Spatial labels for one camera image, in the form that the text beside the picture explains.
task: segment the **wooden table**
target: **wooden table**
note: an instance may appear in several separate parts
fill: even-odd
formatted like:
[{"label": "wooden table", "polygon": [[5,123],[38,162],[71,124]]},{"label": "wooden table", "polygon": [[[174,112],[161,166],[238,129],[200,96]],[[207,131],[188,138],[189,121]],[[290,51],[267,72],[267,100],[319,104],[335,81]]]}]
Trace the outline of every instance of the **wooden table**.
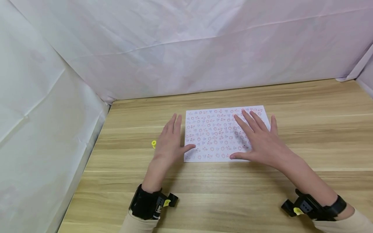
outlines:
[{"label": "wooden table", "polygon": [[[118,232],[152,159],[151,141],[174,112],[253,105],[275,114],[289,147],[373,220],[373,100],[355,81],[331,79],[114,102],[59,232]],[[163,187],[180,199],[156,233],[318,232],[306,216],[282,212],[294,187],[259,164],[181,159]]]}]

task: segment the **right hand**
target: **right hand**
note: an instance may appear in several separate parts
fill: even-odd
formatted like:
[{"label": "right hand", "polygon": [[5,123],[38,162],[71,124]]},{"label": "right hand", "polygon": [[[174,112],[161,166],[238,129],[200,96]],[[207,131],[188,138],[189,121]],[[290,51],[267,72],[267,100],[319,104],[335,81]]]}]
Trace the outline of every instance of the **right hand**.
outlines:
[{"label": "right hand", "polygon": [[242,153],[233,153],[230,159],[244,159],[259,162],[280,170],[293,159],[299,158],[277,135],[277,122],[275,116],[271,117],[271,130],[269,131],[257,114],[250,112],[251,116],[242,110],[248,125],[237,115],[235,120],[246,133],[252,150]]}]

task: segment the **yellow sticker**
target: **yellow sticker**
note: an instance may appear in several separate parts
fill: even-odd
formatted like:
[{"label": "yellow sticker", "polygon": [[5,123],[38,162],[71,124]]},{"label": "yellow sticker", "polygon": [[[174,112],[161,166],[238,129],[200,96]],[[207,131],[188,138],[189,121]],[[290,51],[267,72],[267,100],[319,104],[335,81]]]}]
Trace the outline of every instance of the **yellow sticker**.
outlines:
[{"label": "yellow sticker", "polygon": [[171,200],[165,200],[164,201],[164,204],[163,204],[163,207],[166,207],[168,206],[168,204],[170,204]]},{"label": "yellow sticker", "polygon": [[301,209],[295,207],[294,209],[294,213],[296,213],[297,215],[301,215],[301,214],[304,214],[303,211],[301,211]]}]

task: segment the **beige sleeve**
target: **beige sleeve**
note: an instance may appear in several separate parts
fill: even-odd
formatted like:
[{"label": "beige sleeve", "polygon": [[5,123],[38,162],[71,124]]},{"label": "beige sleeve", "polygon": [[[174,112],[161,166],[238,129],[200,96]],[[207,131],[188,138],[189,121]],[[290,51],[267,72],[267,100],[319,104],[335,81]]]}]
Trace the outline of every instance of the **beige sleeve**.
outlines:
[{"label": "beige sleeve", "polygon": [[158,220],[143,220],[132,215],[128,211],[119,233],[152,233],[157,226]]},{"label": "beige sleeve", "polygon": [[362,213],[355,213],[348,219],[330,222],[314,221],[315,227],[325,233],[373,233],[373,224]]}]

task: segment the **printed pattern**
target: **printed pattern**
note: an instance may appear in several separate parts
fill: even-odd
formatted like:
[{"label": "printed pattern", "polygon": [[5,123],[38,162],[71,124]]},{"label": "printed pattern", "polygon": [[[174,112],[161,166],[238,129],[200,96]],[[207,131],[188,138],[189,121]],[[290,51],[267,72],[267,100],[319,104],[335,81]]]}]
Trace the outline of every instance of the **printed pattern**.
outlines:
[{"label": "printed pattern", "polygon": [[235,152],[251,150],[246,134],[237,124],[233,115],[242,116],[241,110],[253,111],[263,120],[267,128],[270,124],[264,106],[236,108],[215,108],[190,110],[185,117],[185,145],[195,144],[196,148],[184,154],[184,162],[237,162],[229,156]]}]

